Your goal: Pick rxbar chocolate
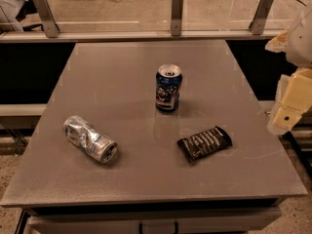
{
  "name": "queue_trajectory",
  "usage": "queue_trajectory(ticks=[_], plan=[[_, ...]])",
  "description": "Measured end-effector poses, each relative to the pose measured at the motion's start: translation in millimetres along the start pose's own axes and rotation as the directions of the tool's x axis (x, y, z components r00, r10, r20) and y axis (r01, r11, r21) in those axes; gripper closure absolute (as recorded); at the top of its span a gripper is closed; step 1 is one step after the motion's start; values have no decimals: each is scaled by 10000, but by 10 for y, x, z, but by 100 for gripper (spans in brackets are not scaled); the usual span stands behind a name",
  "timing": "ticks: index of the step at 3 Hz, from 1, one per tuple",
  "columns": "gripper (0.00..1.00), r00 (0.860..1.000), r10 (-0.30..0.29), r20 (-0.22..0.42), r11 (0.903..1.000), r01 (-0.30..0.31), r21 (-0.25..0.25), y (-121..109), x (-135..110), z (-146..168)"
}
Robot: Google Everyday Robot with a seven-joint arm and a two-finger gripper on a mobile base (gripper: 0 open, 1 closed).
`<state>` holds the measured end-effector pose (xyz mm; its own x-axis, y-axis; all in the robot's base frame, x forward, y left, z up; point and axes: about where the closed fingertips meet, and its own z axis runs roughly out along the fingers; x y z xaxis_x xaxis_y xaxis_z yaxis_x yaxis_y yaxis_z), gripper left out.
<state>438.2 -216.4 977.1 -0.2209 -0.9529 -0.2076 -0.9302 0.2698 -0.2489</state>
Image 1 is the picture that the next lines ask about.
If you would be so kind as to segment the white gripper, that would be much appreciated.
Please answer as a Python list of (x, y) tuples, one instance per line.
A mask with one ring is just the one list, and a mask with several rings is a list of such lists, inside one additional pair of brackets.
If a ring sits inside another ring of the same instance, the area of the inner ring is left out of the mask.
[(272, 53), (286, 52), (287, 61), (298, 66), (291, 76), (282, 75), (267, 130), (283, 135), (312, 107), (312, 4), (308, 4), (285, 28), (265, 45)]

